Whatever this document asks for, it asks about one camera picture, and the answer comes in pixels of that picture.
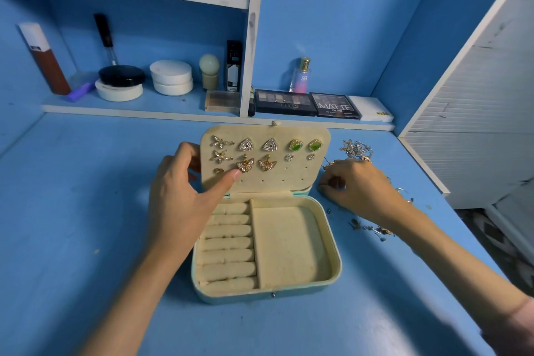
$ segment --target white round container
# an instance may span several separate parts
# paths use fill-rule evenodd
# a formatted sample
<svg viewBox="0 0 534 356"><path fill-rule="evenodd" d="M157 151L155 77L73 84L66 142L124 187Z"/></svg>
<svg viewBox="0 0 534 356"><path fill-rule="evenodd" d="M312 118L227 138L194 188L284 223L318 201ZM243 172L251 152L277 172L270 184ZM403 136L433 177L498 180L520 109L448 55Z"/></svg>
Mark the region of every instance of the white round container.
<svg viewBox="0 0 534 356"><path fill-rule="evenodd" d="M128 86L128 87L115 87L102 83L100 79L95 82L98 95L104 100L110 102L127 102L133 100L143 94L143 84Z"/></svg>
<svg viewBox="0 0 534 356"><path fill-rule="evenodd" d="M181 96L189 93L193 89L193 79L190 79L185 83L180 83L179 85L164 85L163 83L158 83L156 81L153 82L154 89L167 96Z"/></svg>
<svg viewBox="0 0 534 356"><path fill-rule="evenodd" d="M160 85L181 85L189 82L191 66L182 61L156 61L150 65L152 80Z"/></svg>

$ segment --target right hand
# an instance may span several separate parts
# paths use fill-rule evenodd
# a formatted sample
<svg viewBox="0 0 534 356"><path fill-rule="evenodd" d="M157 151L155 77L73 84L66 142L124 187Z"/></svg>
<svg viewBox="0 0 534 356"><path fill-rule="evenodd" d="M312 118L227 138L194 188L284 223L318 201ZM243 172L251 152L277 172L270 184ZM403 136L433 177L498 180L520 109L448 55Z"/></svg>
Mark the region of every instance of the right hand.
<svg viewBox="0 0 534 356"><path fill-rule="evenodd" d="M319 180L319 191L333 202L387 229L416 209L381 170L366 160L337 160Z"/></svg>

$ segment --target perfume bottle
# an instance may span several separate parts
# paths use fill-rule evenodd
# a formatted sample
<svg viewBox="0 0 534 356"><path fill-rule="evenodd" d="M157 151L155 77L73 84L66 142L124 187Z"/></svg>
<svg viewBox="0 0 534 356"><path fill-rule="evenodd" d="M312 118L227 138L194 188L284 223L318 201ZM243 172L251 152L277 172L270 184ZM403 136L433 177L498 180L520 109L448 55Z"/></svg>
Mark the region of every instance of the perfume bottle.
<svg viewBox="0 0 534 356"><path fill-rule="evenodd" d="M295 69L293 73L293 78L290 84L291 93L306 93L308 88L308 80L310 79L311 70L308 68L310 65L310 58L303 56L301 58L301 63L298 68Z"/></svg>

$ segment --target nudes eyeshadow palette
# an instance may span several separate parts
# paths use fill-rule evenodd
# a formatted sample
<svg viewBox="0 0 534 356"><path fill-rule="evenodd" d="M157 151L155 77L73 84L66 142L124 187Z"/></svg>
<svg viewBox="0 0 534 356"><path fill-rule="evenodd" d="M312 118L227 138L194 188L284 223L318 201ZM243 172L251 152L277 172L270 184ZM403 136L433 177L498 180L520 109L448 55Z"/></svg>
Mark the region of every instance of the nudes eyeshadow palette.
<svg viewBox="0 0 534 356"><path fill-rule="evenodd" d="M346 96L326 93L310 93L310 95L317 107L319 117L354 118L356 120L360 118Z"/></svg>
<svg viewBox="0 0 534 356"><path fill-rule="evenodd" d="M256 90L256 111L260 113L317 116L309 94L289 93L279 90Z"/></svg>

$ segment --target purple item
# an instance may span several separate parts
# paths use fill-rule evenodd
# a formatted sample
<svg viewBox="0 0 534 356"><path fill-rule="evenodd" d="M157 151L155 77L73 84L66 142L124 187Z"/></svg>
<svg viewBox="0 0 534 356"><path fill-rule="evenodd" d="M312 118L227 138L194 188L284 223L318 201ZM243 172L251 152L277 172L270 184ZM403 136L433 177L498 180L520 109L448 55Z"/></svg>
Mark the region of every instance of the purple item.
<svg viewBox="0 0 534 356"><path fill-rule="evenodd" d="M65 96L65 98L71 103L74 103L93 89L95 89L95 81L87 82L80 86L78 89L75 89L70 92L68 95Z"/></svg>

